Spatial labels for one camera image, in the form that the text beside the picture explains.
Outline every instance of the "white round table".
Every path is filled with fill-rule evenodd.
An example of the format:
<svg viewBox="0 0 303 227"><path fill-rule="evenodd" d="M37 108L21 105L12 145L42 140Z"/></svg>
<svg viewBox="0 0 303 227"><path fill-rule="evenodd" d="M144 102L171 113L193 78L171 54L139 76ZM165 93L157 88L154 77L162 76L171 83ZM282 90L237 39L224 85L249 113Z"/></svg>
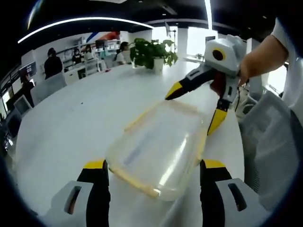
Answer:
<svg viewBox="0 0 303 227"><path fill-rule="evenodd" d="M130 65L116 67L65 87L31 110L22 120L16 145L18 188L27 205L45 214L52 197L76 180L87 162L104 157L129 122L162 101L173 83L197 66L179 61L165 66L162 75ZM217 100L209 84L179 98L205 112L208 124ZM244 180L242 141L233 110L207 138L203 158L220 160L233 178ZM124 184L110 176L111 227L202 226L198 167L176 202L153 201Z"/></svg>

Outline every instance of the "plastic container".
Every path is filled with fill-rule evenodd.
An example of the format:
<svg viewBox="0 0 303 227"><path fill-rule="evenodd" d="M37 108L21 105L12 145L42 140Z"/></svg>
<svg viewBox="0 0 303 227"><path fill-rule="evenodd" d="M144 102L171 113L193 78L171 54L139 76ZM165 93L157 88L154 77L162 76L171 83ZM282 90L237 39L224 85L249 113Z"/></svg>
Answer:
<svg viewBox="0 0 303 227"><path fill-rule="evenodd" d="M164 101L130 124L107 151L109 170L154 198L174 201L202 160L207 126L195 107Z"/></svg>

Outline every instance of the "human hand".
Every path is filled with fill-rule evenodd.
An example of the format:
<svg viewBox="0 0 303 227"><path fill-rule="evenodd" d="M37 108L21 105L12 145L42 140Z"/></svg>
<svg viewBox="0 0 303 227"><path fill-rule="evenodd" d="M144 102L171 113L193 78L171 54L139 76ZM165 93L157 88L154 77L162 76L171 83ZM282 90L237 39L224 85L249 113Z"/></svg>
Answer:
<svg viewBox="0 0 303 227"><path fill-rule="evenodd" d="M240 65L239 76L240 76L239 85L238 85L239 87L245 84L246 81L250 78L248 68L243 61L241 62Z"/></svg>

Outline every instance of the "man in black shirt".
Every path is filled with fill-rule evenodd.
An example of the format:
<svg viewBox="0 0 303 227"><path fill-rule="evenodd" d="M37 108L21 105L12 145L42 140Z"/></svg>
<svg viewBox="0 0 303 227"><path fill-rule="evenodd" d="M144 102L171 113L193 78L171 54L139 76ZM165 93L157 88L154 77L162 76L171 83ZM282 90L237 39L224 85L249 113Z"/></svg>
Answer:
<svg viewBox="0 0 303 227"><path fill-rule="evenodd" d="M62 62L60 58L56 56L54 48L49 49L47 55L48 59L44 63L45 79L62 72Z"/></svg>

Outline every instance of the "ceiling light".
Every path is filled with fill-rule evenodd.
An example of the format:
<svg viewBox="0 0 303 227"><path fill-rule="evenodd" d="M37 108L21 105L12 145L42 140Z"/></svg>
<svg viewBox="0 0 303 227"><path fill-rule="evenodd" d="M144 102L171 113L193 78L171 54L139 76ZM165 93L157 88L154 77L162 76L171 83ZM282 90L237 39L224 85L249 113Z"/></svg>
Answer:
<svg viewBox="0 0 303 227"><path fill-rule="evenodd" d="M68 22L73 22L73 21L81 21L81 20L114 20L114 21L121 21L121 22L126 22L126 23L131 23L131 24L135 24L135 25L141 25L141 26L144 26L144 27L148 27L148 28L151 28L151 29L154 29L153 26L150 26L150 25L146 25L146 24L142 24L142 23L139 23L139 22L136 22L136 21L132 21L132 20L125 20L125 19L119 19L119 18L113 18L113 17L81 17L81 18L74 18L74 19L68 19L68 20L63 20L63 21L59 21L59 22L55 22L55 23L52 23L50 25L46 25L44 27L41 27L29 34L27 34L26 36L24 36L22 39L20 39L18 41L18 44L21 43L22 41L26 40L27 38L31 37L32 35L44 30L44 29L47 29L49 27L52 27L52 26L55 26L55 25L60 25L60 24L64 24L64 23L68 23Z"/></svg>
<svg viewBox="0 0 303 227"><path fill-rule="evenodd" d="M212 19L212 9L210 6L210 0L204 0L205 7L206 7L206 14L207 14L207 21L208 21L208 29L213 29L213 19Z"/></svg>

